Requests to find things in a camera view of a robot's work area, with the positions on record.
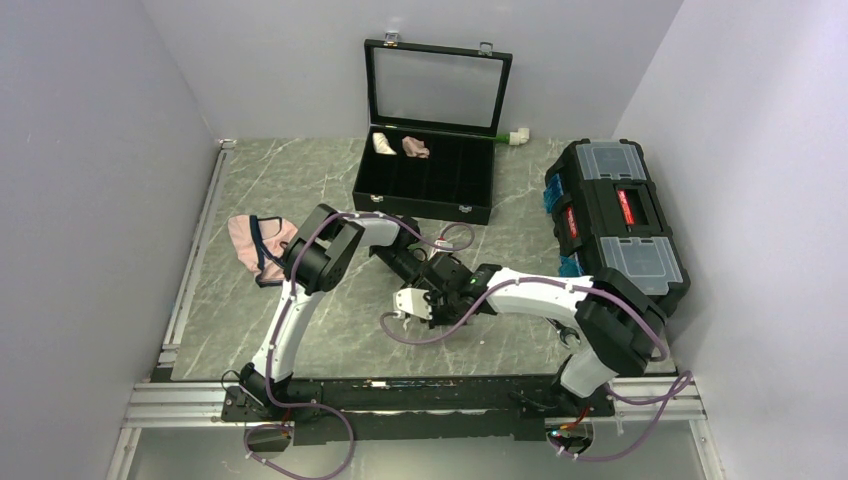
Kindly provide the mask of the pink underwear navy trim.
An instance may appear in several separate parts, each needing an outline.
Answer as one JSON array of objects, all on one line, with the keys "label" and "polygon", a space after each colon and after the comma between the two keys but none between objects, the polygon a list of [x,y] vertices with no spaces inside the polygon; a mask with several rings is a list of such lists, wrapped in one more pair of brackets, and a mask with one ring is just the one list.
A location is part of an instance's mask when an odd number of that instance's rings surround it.
[{"label": "pink underwear navy trim", "polygon": [[237,215],[228,219],[227,229],[238,260],[255,283],[260,288],[281,286],[286,280],[283,254],[297,226],[279,216]]}]

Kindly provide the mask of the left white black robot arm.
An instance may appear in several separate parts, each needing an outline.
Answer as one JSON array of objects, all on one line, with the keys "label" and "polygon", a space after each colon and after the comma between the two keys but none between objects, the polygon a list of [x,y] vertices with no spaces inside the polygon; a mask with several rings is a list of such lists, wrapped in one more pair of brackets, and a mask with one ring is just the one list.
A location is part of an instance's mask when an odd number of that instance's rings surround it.
[{"label": "left white black robot arm", "polygon": [[287,386],[298,348],[315,310],[344,278],[360,248],[406,250],[421,238],[412,217],[382,212],[339,212],[317,205],[282,257],[285,280],[277,310],[259,350],[239,373],[248,407],[264,420],[279,417],[287,406]]}]

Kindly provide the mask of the black compartment storage box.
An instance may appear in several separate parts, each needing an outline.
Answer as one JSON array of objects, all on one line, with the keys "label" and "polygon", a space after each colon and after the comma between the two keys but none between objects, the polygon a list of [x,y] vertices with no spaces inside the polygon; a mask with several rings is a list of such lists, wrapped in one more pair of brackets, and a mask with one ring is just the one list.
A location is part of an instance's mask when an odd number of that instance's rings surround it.
[{"label": "black compartment storage box", "polygon": [[[475,49],[367,39],[370,128],[352,189],[359,211],[476,225],[493,211],[495,141],[513,63],[483,42]],[[396,156],[378,155],[383,132]],[[402,139],[425,142],[408,157]]]}]

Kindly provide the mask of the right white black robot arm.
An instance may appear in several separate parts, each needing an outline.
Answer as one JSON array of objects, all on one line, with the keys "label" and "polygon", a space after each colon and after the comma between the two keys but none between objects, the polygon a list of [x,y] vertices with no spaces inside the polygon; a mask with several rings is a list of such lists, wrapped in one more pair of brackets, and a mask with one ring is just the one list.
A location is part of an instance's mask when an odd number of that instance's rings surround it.
[{"label": "right white black robot arm", "polygon": [[640,376],[650,362],[670,355],[661,340],[664,311],[616,269],[582,277],[531,275],[496,264],[437,271],[445,280],[423,294],[423,317],[432,326],[460,325],[477,314],[521,314],[576,331],[576,350],[550,391],[553,406],[564,415],[578,413],[614,378]]}]

